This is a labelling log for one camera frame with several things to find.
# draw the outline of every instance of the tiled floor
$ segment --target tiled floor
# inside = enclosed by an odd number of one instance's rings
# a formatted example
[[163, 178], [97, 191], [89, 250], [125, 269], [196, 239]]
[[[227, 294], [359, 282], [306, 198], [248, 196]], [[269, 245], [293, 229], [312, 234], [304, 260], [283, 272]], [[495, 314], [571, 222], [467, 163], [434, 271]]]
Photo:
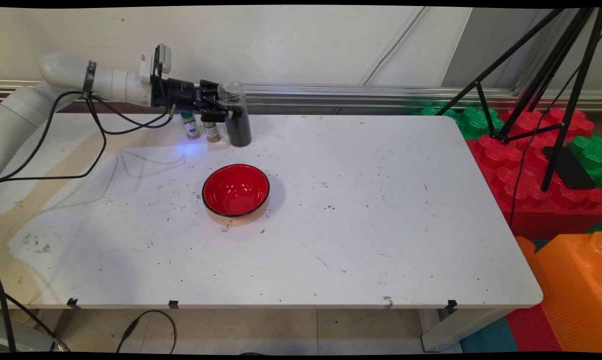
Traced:
[[[66, 310], [56, 328], [72, 351], [113, 353], [143, 310]], [[175, 354], [268, 355], [420, 354], [415, 310], [165, 310], [177, 326]], [[123, 353], [168, 353], [172, 326], [151, 312], [141, 318]], [[459, 344], [445, 353], [460, 353]]]

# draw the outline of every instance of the table leg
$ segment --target table leg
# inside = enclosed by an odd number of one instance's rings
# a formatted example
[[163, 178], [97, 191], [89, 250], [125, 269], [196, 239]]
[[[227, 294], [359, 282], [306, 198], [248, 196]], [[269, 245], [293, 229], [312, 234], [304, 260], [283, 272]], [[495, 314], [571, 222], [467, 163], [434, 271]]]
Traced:
[[[424, 333], [421, 336], [423, 350], [426, 353], [438, 353], [476, 331], [481, 330], [484, 326], [504, 317], [513, 310], [457, 309], [437, 324], [429, 321], [429, 324], [424, 326]], [[435, 312], [436, 310], [419, 310], [420, 318], [432, 319], [433, 316], [427, 316], [427, 312], [430, 311]]]

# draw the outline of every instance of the metal rail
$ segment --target metal rail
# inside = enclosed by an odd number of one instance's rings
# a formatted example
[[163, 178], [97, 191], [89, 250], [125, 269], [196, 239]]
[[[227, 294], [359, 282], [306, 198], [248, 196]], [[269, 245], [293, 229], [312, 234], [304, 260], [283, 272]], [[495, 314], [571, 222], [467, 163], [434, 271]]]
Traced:
[[[32, 87], [38, 80], [0, 79], [0, 101], [20, 87]], [[385, 86], [338, 86], [338, 85], [286, 85], [246, 84], [246, 99], [251, 114], [320, 114], [328, 115], [335, 108], [343, 108], [341, 114], [405, 115], [424, 107], [442, 107], [461, 91], [461, 88], [385, 87]], [[483, 89], [486, 101], [498, 112], [513, 107], [517, 93], [510, 89]], [[548, 90], [539, 101], [539, 109], [556, 96]], [[555, 107], [564, 109], [570, 91], [564, 92]], [[468, 92], [453, 109], [480, 107], [478, 93]], [[602, 91], [582, 91], [577, 103], [582, 112], [602, 112]]]

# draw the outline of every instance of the bowl rim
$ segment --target bowl rim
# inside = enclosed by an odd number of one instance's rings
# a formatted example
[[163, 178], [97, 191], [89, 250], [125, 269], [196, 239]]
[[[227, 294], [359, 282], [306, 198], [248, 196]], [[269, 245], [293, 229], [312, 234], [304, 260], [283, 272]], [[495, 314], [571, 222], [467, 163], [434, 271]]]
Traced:
[[[222, 212], [218, 212], [218, 211], [212, 209], [209, 206], [209, 204], [207, 204], [207, 201], [205, 201], [205, 185], [207, 185], [207, 181], [209, 181], [209, 179], [212, 177], [212, 175], [218, 173], [218, 171], [221, 171], [227, 167], [232, 167], [232, 166], [247, 166], [247, 167], [255, 168], [256, 170], [258, 170], [260, 173], [263, 174], [263, 176], [265, 177], [265, 181], [267, 182], [267, 193], [266, 193], [265, 197], [263, 198], [263, 200], [260, 202], [260, 204], [256, 205], [252, 210], [249, 210], [248, 212], [244, 212], [242, 214], [223, 214]], [[261, 169], [257, 168], [254, 165], [245, 164], [245, 163], [229, 164], [229, 165], [220, 167], [220, 168], [212, 171], [212, 173], [207, 177], [207, 179], [203, 183], [203, 187], [201, 189], [201, 198], [203, 199], [203, 203], [205, 204], [205, 207], [208, 208], [214, 214], [221, 215], [222, 217], [235, 218], [235, 217], [242, 217], [244, 215], [253, 213], [253, 212], [255, 212], [255, 210], [260, 208], [265, 203], [265, 200], [267, 200], [267, 197], [269, 196], [269, 189], [270, 189], [269, 178], [267, 178], [267, 175]]]

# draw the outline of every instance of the black tripod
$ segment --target black tripod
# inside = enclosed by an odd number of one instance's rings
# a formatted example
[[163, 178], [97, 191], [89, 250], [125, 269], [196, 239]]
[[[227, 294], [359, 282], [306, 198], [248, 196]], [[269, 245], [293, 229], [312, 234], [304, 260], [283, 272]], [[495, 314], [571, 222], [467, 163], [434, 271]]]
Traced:
[[496, 132], [494, 129], [494, 125], [490, 118], [490, 112], [488, 111], [488, 105], [485, 100], [485, 95], [483, 94], [483, 88], [481, 87], [481, 81], [486, 78], [494, 69], [496, 69], [503, 61], [505, 61], [508, 57], [510, 57], [518, 48], [520, 48], [524, 43], [526, 43], [530, 38], [532, 38], [539, 30], [541, 30], [547, 23], [549, 23], [552, 19], [554, 19], [559, 13], [561, 13], [563, 9], [553, 9], [547, 16], [545, 16], [537, 25], [535, 25], [527, 34], [523, 35], [519, 41], [517, 41], [514, 45], [511, 46], [503, 55], [501, 55], [495, 62], [493, 62], [488, 68], [486, 68], [477, 78], [475, 78], [470, 84], [468, 84], [457, 96], [455, 96], [450, 102], [447, 103], [444, 107], [439, 109], [436, 113], [438, 116], [441, 116], [444, 112], [450, 109], [454, 104], [456, 104], [465, 94], [470, 92], [471, 89], [476, 87], [476, 91], [479, 93], [479, 98], [481, 100], [481, 106], [483, 107], [483, 111], [485, 113], [485, 118], [488, 123], [488, 127], [490, 128], [490, 137], [494, 139], [499, 139], [504, 144], [508, 144], [510, 141], [516, 139], [522, 139], [524, 137], [530, 137], [538, 133], [550, 132], [551, 130], [559, 129], [559, 135], [556, 138], [556, 142], [552, 149], [552, 155], [549, 160], [549, 164], [547, 170], [545, 171], [545, 177], [543, 178], [543, 183], [541, 184], [541, 191], [546, 192], [549, 185], [550, 180], [552, 179], [552, 174], [554, 173], [554, 169], [556, 167], [556, 162], [559, 158], [559, 151], [563, 146], [563, 141], [565, 140], [565, 135], [568, 132], [568, 128], [570, 127], [570, 121], [572, 118], [572, 114], [574, 113], [574, 109], [576, 107], [577, 100], [579, 98], [581, 89], [583, 87], [583, 82], [585, 81], [585, 77], [587, 75], [587, 69], [589, 68], [589, 64], [592, 60], [592, 56], [594, 55], [594, 50], [596, 48], [596, 43], [598, 43], [599, 38], [602, 36], [602, 7], [599, 7], [598, 12], [596, 14], [596, 20], [594, 23], [594, 27], [592, 27], [592, 32], [589, 36], [589, 40], [587, 41], [587, 46], [585, 52], [583, 54], [582, 62], [578, 68], [578, 75], [575, 80], [575, 84], [572, 88], [570, 99], [568, 101], [568, 105], [565, 109], [565, 115], [563, 117], [563, 121], [556, 125], [544, 127], [541, 129], [537, 129], [534, 131], [526, 132], [524, 134], [519, 134], [516, 136], [508, 137], [507, 134], [509, 130], [514, 125], [516, 119], [521, 115], [525, 107], [528, 107], [527, 111], [531, 112], [534, 110], [536, 105], [541, 100], [543, 96], [543, 92], [547, 89], [552, 77], [556, 73], [559, 66], [565, 59], [566, 55], [570, 51], [572, 44], [579, 36], [583, 26], [585, 25], [587, 19], [594, 11], [594, 8], [584, 7], [578, 10], [575, 14], [574, 18], [570, 21], [568, 27], [561, 35], [561, 38], [554, 46], [550, 55], [545, 60], [541, 68], [539, 69], [536, 76], [530, 83], [530, 85], [523, 91], [521, 94], [518, 103], [514, 107], [512, 114], [509, 116], [503, 128]]

